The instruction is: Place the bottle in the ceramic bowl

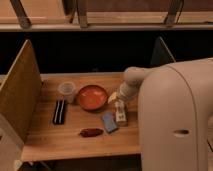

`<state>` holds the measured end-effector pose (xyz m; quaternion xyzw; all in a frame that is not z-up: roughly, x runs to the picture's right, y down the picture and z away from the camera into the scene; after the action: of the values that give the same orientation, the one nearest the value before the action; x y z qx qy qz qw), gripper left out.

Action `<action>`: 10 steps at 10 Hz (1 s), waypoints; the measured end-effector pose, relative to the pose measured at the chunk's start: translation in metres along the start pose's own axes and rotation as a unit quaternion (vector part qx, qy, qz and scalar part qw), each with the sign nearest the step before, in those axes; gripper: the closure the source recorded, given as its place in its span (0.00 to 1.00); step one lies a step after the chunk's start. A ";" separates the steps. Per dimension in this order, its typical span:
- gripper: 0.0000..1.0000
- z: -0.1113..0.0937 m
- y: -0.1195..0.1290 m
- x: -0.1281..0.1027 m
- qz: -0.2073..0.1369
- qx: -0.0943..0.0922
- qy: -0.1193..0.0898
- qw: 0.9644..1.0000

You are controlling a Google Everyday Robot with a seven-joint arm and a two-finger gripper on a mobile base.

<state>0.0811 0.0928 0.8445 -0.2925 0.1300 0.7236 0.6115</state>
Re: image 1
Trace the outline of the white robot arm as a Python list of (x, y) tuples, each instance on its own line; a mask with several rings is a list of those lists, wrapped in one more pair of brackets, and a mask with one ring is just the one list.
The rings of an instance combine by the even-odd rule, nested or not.
[(111, 102), (138, 98), (142, 171), (208, 171), (213, 57), (129, 67)]

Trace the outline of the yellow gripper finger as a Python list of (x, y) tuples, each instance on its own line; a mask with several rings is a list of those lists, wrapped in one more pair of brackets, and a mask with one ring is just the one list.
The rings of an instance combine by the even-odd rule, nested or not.
[(118, 99), (117, 93), (113, 92), (108, 98), (108, 103), (111, 104), (111, 103), (115, 102), (117, 99)]

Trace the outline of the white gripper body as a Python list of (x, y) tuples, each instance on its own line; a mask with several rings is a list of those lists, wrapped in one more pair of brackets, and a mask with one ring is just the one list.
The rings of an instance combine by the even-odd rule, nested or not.
[(138, 92), (138, 87), (123, 82), (117, 89), (117, 98), (123, 101), (132, 100)]

